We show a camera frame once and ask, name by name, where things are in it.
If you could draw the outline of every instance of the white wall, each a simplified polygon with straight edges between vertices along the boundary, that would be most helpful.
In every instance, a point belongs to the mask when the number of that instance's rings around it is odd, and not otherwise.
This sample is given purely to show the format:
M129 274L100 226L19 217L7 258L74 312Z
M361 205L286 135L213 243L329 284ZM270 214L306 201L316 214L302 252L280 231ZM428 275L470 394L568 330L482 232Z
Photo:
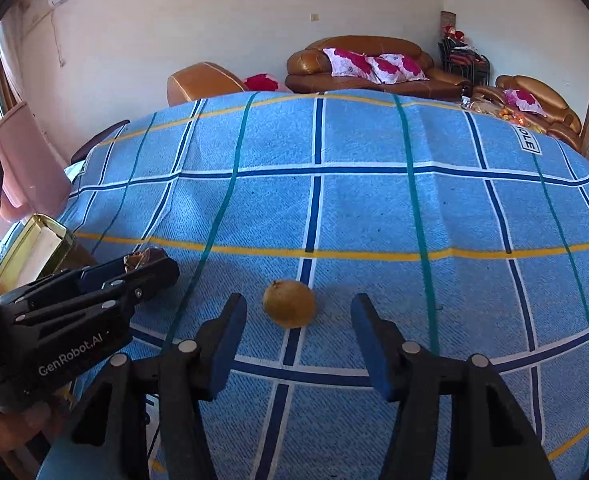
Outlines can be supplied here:
M443 0L443 5L489 58L494 77L540 79L583 121L589 104L589 11L581 0Z
M437 56L442 0L27 0L21 65L28 102L65 156L111 123L164 108L166 80L201 60L241 78L270 72L312 41L396 36ZM310 13L320 20L310 22Z

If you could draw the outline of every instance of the leather armchair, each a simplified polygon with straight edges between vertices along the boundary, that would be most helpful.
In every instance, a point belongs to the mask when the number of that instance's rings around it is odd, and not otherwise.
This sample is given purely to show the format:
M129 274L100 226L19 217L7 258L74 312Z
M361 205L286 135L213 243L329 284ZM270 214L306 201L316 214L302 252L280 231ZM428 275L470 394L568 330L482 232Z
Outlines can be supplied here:
M248 87L232 72L203 61L175 72L168 78L168 105L177 106L197 99L245 92Z
M496 87L476 86L472 98L485 99L508 109L516 110L507 105L503 90L526 90L531 92L541 103L547 117L528 112L519 112L527 119L539 126L546 135L562 140L577 152L581 152L581 119L565 102L565 99L544 82L524 75L500 75L497 77Z
M367 54L404 54L414 59L428 81L406 81L391 85L372 83L357 77L332 77L332 65L324 48L343 48ZM314 93L346 88L379 90L399 95L458 101L469 95L471 82L465 77L450 74L434 67L430 54L411 41L385 36L337 36L325 38L290 56L287 61L286 86L297 93Z

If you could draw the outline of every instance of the pillow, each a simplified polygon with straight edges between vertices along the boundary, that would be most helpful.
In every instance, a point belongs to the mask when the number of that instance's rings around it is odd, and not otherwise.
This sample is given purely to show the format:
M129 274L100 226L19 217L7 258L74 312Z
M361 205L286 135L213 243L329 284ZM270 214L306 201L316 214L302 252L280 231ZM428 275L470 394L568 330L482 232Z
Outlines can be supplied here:
M384 85L391 85L407 81L405 74L399 70L399 67L393 65L388 60L383 59L383 57L368 56L365 59L372 67L372 72L377 78L377 82L383 83Z
M367 62L365 54L357 54L342 48L324 48L323 52L332 63L332 76L347 75L360 77L373 83L378 83L372 72L372 67Z
M522 112L531 112L547 117L536 97L526 90L503 90L507 103L519 108Z
M248 77L243 84L248 87L248 90L253 92L290 92L292 90L287 88L286 85L281 84L279 79L270 74L257 74L252 77Z
M425 77L421 67L410 56L404 56L403 54L381 54L379 57L396 66L405 76L405 81L428 81L429 79Z

